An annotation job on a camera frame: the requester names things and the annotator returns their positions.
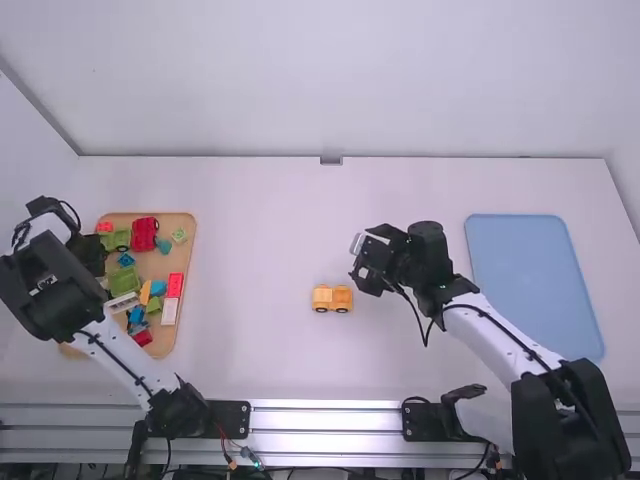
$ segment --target blue tray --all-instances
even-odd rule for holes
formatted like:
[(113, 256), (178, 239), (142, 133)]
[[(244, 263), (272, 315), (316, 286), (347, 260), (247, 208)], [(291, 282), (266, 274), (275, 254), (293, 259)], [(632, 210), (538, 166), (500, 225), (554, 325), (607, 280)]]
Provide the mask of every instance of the blue tray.
[(569, 231), (555, 215), (471, 215), (465, 230), (475, 283), (532, 339), (567, 360), (605, 348)]

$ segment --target wire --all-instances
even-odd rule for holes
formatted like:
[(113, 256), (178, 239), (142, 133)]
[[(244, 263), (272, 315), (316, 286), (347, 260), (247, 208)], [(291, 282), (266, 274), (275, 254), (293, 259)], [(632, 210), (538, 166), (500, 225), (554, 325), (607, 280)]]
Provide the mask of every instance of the wire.
[(404, 405), (405, 403), (409, 403), (409, 402), (422, 402), (422, 403), (431, 403), (429, 400), (427, 400), (424, 397), (420, 397), (418, 395), (414, 395), (413, 397), (409, 397), (409, 398), (405, 398), (402, 401), (402, 405)]
[(131, 378), (133, 378), (133, 379), (135, 380), (135, 382), (136, 382), (136, 386), (137, 386), (137, 385), (140, 385), (140, 386), (144, 389), (144, 391), (145, 391), (145, 392), (147, 392), (147, 394), (149, 395), (149, 398), (151, 398), (151, 397), (153, 396), (153, 392), (152, 392), (152, 391), (151, 391), (151, 389), (147, 386), (147, 384), (146, 384), (146, 383), (144, 383), (144, 380), (143, 380), (142, 378), (138, 377), (135, 373), (133, 373), (133, 371), (132, 371), (129, 367), (127, 367), (124, 363), (122, 363), (122, 361), (121, 361), (118, 357), (116, 357), (116, 356), (111, 352), (111, 350), (109, 350), (109, 349), (107, 348), (107, 346), (106, 346), (104, 343), (102, 343), (102, 342), (98, 339), (98, 337), (97, 337), (96, 335), (92, 335), (91, 333), (86, 332), (86, 331), (84, 331), (84, 330), (78, 330), (78, 333), (80, 333), (80, 334), (82, 334), (82, 335), (85, 335), (86, 337), (89, 337), (89, 339), (90, 339), (90, 340), (89, 340), (89, 343), (90, 343), (90, 344), (91, 344), (91, 343), (95, 343), (96, 345), (98, 345), (98, 347), (100, 347), (100, 349), (101, 349), (104, 353), (106, 353), (106, 354), (109, 356), (109, 358), (111, 358), (111, 360), (113, 360), (114, 362), (116, 362), (120, 368), (122, 368), (125, 372), (127, 372), (127, 374), (128, 374)]
[(165, 475), (168, 475), (170, 473), (176, 473), (176, 472), (184, 472), (184, 473), (189, 473), (191, 475), (209, 475), (211, 477), (214, 478), (218, 478), (220, 480), (224, 480), (226, 478), (225, 474), (222, 473), (215, 473), (215, 472), (206, 472), (206, 471), (202, 471), (202, 470), (196, 470), (196, 469), (188, 469), (188, 468), (172, 468), (171, 470), (167, 470), (166, 472), (162, 472), (162, 474), (160, 475), (160, 477), (158, 477), (157, 480), (162, 480), (162, 478)]
[(418, 322), (418, 328), (420, 328), (420, 340), (422, 340), (422, 344), (424, 345), (424, 348), (427, 348), (429, 346), (429, 335), (431, 334), (431, 329), (433, 328), (433, 324), (435, 323), (435, 320), (431, 320), (431, 323), (429, 323), (429, 326), (427, 327), (427, 333), (425, 334), (424, 328), (422, 327), (422, 322), (420, 321), (420, 315), (418, 315), (418, 310), (416, 310), (416, 307), (411, 301), (411, 298), (409, 298), (409, 295), (407, 295), (407, 293), (402, 289), (402, 287), (397, 286), (396, 288), (400, 296), (404, 298), (407, 302), (409, 302), (409, 305), (411, 305), (411, 310), (413, 310), (413, 314), (416, 316), (416, 321)]
[(73, 215), (76, 217), (76, 225), (78, 226), (78, 231), (82, 230), (82, 222), (80, 221), (80, 215), (78, 215), (76, 209), (69, 205), (69, 202), (67, 202), (66, 200), (58, 200), (58, 203), (60, 203), (61, 205), (66, 205), (69, 210), (73, 212)]
[(462, 480), (463, 478), (470, 477), (471, 475), (476, 473), (478, 470), (480, 470), (482, 468), (482, 465), (484, 465), (484, 462), (487, 461), (487, 455), (489, 454), (489, 447), (490, 446), (491, 446), (491, 443), (487, 442), (487, 445), (484, 447), (484, 453), (482, 454), (482, 458), (480, 459), (478, 464), (475, 467), (473, 467), (473, 469), (469, 470), (466, 473), (463, 473), (462, 475), (460, 475), (459, 477), (454, 478), (453, 480)]
[(291, 478), (291, 475), (293, 475), (293, 472), (295, 470), (340, 470), (343, 472), (347, 472), (350, 473), (351, 475), (360, 475), (360, 472), (356, 471), (356, 470), (352, 470), (350, 468), (344, 468), (344, 467), (282, 467), (282, 468), (267, 468), (265, 469), (265, 472), (286, 472), (287, 470), (290, 470), (289, 475), (287, 475), (287, 480), (289, 480)]
[(164, 464), (164, 468), (162, 469), (162, 476), (164, 476), (165, 472), (169, 470), (169, 466), (171, 465), (171, 440), (167, 437), (167, 461)]

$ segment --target white robotic arm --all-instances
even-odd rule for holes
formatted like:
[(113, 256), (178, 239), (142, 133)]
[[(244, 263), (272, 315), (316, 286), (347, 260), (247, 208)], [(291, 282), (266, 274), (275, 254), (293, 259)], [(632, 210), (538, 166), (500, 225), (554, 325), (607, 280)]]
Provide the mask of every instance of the white robotic arm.
[(407, 232), (383, 224), (367, 232), (351, 245), (356, 260), (350, 275), (358, 289), (374, 296), (396, 292), (413, 306), (403, 286), (412, 288), (420, 312), (466, 344), (511, 396), (505, 405), (485, 395), (486, 387), (469, 385), (443, 395), (441, 404), (423, 405), (423, 417), (403, 403), (405, 440), (420, 441), (407, 430), (416, 421), (424, 425), (415, 427), (452, 439), (480, 437), (515, 454), (529, 480), (601, 479), (628, 471), (629, 449), (597, 366), (566, 361), (539, 345), (476, 285), (454, 274), (440, 224), (418, 222)]

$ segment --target toy block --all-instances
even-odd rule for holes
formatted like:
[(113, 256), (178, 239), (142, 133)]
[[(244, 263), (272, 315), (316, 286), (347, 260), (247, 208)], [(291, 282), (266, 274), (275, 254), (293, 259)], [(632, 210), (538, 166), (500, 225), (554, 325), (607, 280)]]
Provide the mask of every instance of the toy block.
[(349, 287), (346, 285), (333, 287), (331, 310), (338, 313), (347, 313), (353, 310), (353, 292)]
[(158, 247), (158, 250), (160, 250), (161, 254), (169, 255), (173, 244), (169, 240), (156, 239), (156, 247)]
[(151, 296), (160, 297), (167, 293), (167, 282), (164, 280), (154, 280), (151, 282)]
[(333, 290), (327, 285), (318, 285), (313, 289), (311, 308), (318, 313), (325, 313), (331, 309)]
[(129, 315), (129, 322), (132, 325), (139, 325), (144, 320), (144, 307), (142, 305), (138, 305), (136, 308), (131, 310), (131, 315)]
[(111, 222), (100, 222), (96, 225), (96, 232), (113, 232), (113, 223)]
[(104, 246), (104, 249), (111, 253), (116, 249), (115, 237), (113, 233), (109, 232), (99, 232), (100, 234), (100, 243)]
[(182, 273), (170, 273), (167, 282), (167, 297), (180, 298), (183, 281), (184, 275)]
[(173, 238), (173, 241), (177, 244), (184, 243), (187, 241), (187, 232), (185, 232), (183, 228), (179, 228), (171, 234), (171, 238)]
[(151, 297), (147, 303), (147, 313), (155, 313), (162, 310), (162, 301), (160, 297)]
[(156, 217), (140, 217), (136, 218), (131, 223), (131, 229), (133, 230), (133, 233), (152, 232), (155, 235), (159, 227), (160, 224), (158, 223), (158, 219)]
[(134, 263), (136, 263), (136, 259), (133, 258), (128, 253), (123, 253), (122, 255), (120, 255), (118, 257), (118, 263), (123, 267), (128, 267), (128, 266), (133, 265)]
[(109, 291), (114, 298), (140, 289), (140, 279), (135, 265), (116, 270), (110, 273), (107, 278), (109, 279)]
[(153, 342), (153, 337), (151, 336), (151, 332), (149, 331), (149, 329), (145, 329), (142, 332), (136, 333), (132, 338), (141, 347), (144, 347), (145, 345)]
[(131, 248), (134, 252), (148, 252), (156, 248), (156, 233), (158, 232), (158, 220), (155, 217), (142, 217), (133, 221), (133, 239)]
[(131, 243), (131, 230), (122, 228), (112, 233), (100, 232), (100, 243), (107, 252), (126, 252)]
[(116, 313), (130, 310), (139, 304), (140, 300), (138, 299), (138, 295), (136, 295), (136, 292), (130, 292), (126, 295), (122, 295), (118, 298), (114, 298), (113, 300), (105, 302), (104, 306), (107, 308), (109, 313), (111, 313), (111, 315), (115, 315)]
[(160, 325), (175, 325), (178, 320), (178, 298), (165, 298)]
[(149, 297), (151, 295), (151, 287), (153, 286), (153, 282), (151, 280), (147, 280), (142, 285), (140, 289), (140, 303), (142, 305), (147, 305), (149, 303)]

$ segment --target yellow toy block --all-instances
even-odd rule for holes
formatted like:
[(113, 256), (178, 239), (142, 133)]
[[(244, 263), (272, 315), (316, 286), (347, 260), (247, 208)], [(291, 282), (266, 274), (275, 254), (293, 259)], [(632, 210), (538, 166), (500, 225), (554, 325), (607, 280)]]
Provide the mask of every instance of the yellow toy block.
[(151, 280), (147, 280), (142, 285), (140, 290), (140, 304), (147, 305), (149, 303), (149, 296), (151, 295)]
[(347, 313), (353, 310), (353, 292), (351, 289), (346, 285), (333, 287), (330, 308), (338, 313)]
[(331, 299), (333, 298), (333, 290), (327, 285), (318, 285), (313, 289), (313, 298), (311, 300), (311, 308), (316, 312), (325, 313), (331, 307)]
[(334, 288), (318, 285), (313, 289), (311, 308), (319, 313), (329, 310), (338, 313), (350, 312), (353, 310), (353, 292), (346, 285), (338, 285)]

